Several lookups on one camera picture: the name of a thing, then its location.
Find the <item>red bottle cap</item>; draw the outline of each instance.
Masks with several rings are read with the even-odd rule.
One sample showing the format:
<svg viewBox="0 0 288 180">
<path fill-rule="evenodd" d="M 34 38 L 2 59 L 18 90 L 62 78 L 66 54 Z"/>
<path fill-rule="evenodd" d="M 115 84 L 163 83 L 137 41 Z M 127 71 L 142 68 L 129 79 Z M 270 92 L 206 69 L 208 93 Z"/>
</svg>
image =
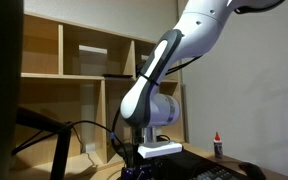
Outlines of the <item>red bottle cap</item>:
<svg viewBox="0 0 288 180">
<path fill-rule="evenodd" d="M 216 132 L 215 140 L 216 140 L 216 141 L 220 141 L 220 140 L 221 140 L 220 136 L 218 135 L 218 132 Z"/>
</svg>

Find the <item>black cable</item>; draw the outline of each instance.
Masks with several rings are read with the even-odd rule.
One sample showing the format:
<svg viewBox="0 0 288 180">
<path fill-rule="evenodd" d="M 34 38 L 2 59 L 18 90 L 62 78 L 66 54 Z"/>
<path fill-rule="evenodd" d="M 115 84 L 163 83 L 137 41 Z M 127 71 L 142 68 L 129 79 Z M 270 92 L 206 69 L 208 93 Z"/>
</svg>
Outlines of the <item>black cable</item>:
<svg viewBox="0 0 288 180">
<path fill-rule="evenodd" d="M 157 137 L 160 137 L 160 138 L 165 137 L 168 141 L 171 141 L 170 137 L 163 135 L 163 134 L 158 135 Z"/>
<path fill-rule="evenodd" d="M 165 75 L 174 73 L 174 72 L 176 72 L 176 71 L 184 68 L 185 66 L 191 64 L 192 62 L 196 61 L 196 60 L 199 59 L 200 57 L 202 57 L 202 56 L 195 57 L 195 58 L 193 58 L 192 60 L 190 60 L 190 61 L 188 61 L 188 62 L 186 62 L 186 63 L 184 63 L 184 64 L 181 64 L 181 65 L 178 65 L 178 66 L 176 66 L 176 67 L 170 68 L 170 69 L 165 73 Z"/>
<path fill-rule="evenodd" d="M 35 137 L 37 137 L 38 135 L 40 135 L 43 132 L 43 130 L 38 131 L 36 134 L 34 134 L 32 137 L 28 138 L 26 141 L 24 141 L 22 144 L 20 144 L 17 147 L 22 147 L 25 144 L 27 144 L 28 142 L 30 142 L 31 140 L 33 140 Z"/>
<path fill-rule="evenodd" d="M 112 132 L 111 130 L 109 130 L 109 129 L 106 128 L 105 126 L 102 126 L 102 125 L 100 125 L 100 124 L 98 124 L 98 123 L 96 123 L 96 122 L 87 121 L 87 120 L 81 120 L 81 121 L 77 121 L 77 122 L 73 122 L 73 123 L 71 123 L 71 124 L 68 124 L 67 126 L 59 129 L 58 131 L 55 131 L 55 132 L 50 133 L 49 135 L 46 135 L 46 136 L 44 136 L 44 137 L 41 137 L 41 138 L 39 138 L 39 139 L 37 139 L 37 140 L 35 140 L 35 141 L 32 141 L 32 142 L 30 142 L 30 143 L 27 143 L 26 145 L 23 145 L 22 147 L 17 147 L 17 148 L 15 148 L 15 149 L 13 149 L 11 154 L 12 154 L 12 156 L 14 156 L 14 155 L 16 155 L 18 152 L 20 152 L 20 151 L 22 151 L 22 150 L 24 150 L 24 149 L 26 149 L 26 148 L 28 148 L 28 147 L 30 147 L 30 146 L 38 143 L 38 142 L 41 142 L 41 141 L 43 141 L 43 140 L 45 140 L 45 139 L 47 139 L 47 138 L 50 138 L 50 137 L 52 137 L 52 136 L 54 136 L 54 135 L 56 135 L 56 134 L 59 134 L 59 133 L 61 133 L 62 131 L 71 129 L 71 128 L 73 128 L 76 124 L 80 124 L 80 123 L 90 123 L 90 124 L 94 124 L 94 125 L 96 125 L 96 126 L 99 126 L 99 127 L 103 128 L 103 129 L 105 129 L 106 131 L 108 131 L 108 132 L 110 133 L 110 138 L 111 138 L 111 140 L 112 140 L 112 139 L 113 139 L 113 140 L 116 139 L 116 140 L 122 145 L 122 148 L 123 148 L 123 150 L 124 150 L 124 152 L 125 152 L 125 155 L 127 154 L 125 147 L 123 146 L 123 144 L 122 144 L 122 142 L 120 141 L 120 139 L 114 134 L 114 132 Z"/>
<path fill-rule="evenodd" d="M 114 119 L 113 119 L 112 128 L 111 128 L 113 133 L 115 132 L 116 123 L 117 123 L 118 117 L 119 117 L 119 115 L 120 115 L 120 112 L 121 112 L 121 108 L 118 107 L 118 109 L 117 109 L 117 111 L 116 111 L 116 113 L 115 113 L 115 116 L 114 116 Z M 126 166 L 128 167 L 129 164 L 128 164 L 127 151 L 124 149 L 124 153 L 125 153 L 125 154 L 124 154 L 124 155 L 121 154 L 121 153 L 119 152 L 119 150 L 118 150 L 117 145 L 115 144 L 114 139 L 112 139 L 112 138 L 111 138 L 111 144 L 112 144 L 112 147 L 113 147 L 114 151 L 115 151 L 119 156 L 121 156 L 121 157 L 124 159 L 124 161 L 126 162 Z"/>
<path fill-rule="evenodd" d="M 84 143 L 82 142 L 82 140 L 81 140 L 80 136 L 78 135 L 78 133 L 77 133 L 77 131 L 76 131 L 74 126 L 73 126 L 73 131 L 74 131 L 74 133 L 76 135 L 76 138 L 77 138 L 78 142 L 81 144 L 80 153 L 83 153 Z"/>
</svg>

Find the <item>wooden shelf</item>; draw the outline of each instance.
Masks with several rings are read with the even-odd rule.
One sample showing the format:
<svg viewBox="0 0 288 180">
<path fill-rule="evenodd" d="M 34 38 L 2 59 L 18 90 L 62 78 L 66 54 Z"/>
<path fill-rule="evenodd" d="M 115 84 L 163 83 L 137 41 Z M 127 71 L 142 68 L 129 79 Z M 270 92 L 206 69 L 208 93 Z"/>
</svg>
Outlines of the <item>wooden shelf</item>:
<svg viewBox="0 0 288 180">
<path fill-rule="evenodd" d="M 26 14 L 19 104 L 62 122 L 91 120 L 111 127 L 122 98 L 136 80 L 136 64 L 145 60 L 154 46 L 152 41 Z M 103 74 L 130 78 L 103 77 Z M 159 91 L 173 96 L 182 107 L 180 80 L 178 72 L 166 76 Z M 183 124 L 180 115 L 175 125 L 161 128 L 162 134 L 184 142 Z M 81 145 L 72 133 L 66 177 L 122 164 L 122 159 L 109 148 L 105 130 L 89 124 L 78 125 L 76 129 L 89 156 L 80 154 Z M 17 126 L 14 146 L 36 131 Z M 120 119 L 115 134 L 127 140 L 129 131 Z M 55 145 L 56 138 L 51 138 L 18 153 L 10 179 L 32 179 L 35 174 L 37 179 L 48 179 Z"/>
</svg>

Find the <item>robotic arm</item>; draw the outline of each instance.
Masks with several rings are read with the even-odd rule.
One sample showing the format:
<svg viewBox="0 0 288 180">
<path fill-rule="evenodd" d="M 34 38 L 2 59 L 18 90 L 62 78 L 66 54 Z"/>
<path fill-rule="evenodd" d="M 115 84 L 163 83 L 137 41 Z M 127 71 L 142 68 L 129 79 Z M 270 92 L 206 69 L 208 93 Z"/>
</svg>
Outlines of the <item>robotic arm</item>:
<svg viewBox="0 0 288 180">
<path fill-rule="evenodd" d="M 176 26 L 166 32 L 151 52 L 140 76 L 121 103 L 121 114 L 133 128 L 176 122 L 179 105 L 157 93 L 165 73 L 183 58 L 206 54 L 216 43 L 231 12 L 264 12 L 284 0 L 189 0 Z"/>
</svg>

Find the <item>small bottle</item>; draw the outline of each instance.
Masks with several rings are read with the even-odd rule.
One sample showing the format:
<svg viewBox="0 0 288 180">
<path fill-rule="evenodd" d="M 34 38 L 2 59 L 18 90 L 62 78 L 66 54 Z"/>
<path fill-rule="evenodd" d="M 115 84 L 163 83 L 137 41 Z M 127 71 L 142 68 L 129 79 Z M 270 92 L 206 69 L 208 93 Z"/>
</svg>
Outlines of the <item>small bottle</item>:
<svg viewBox="0 0 288 180">
<path fill-rule="evenodd" d="M 218 132 L 216 132 L 215 138 L 214 138 L 214 154 L 215 159 L 223 159 L 223 148 L 222 148 L 222 141 L 220 136 L 218 135 Z"/>
</svg>

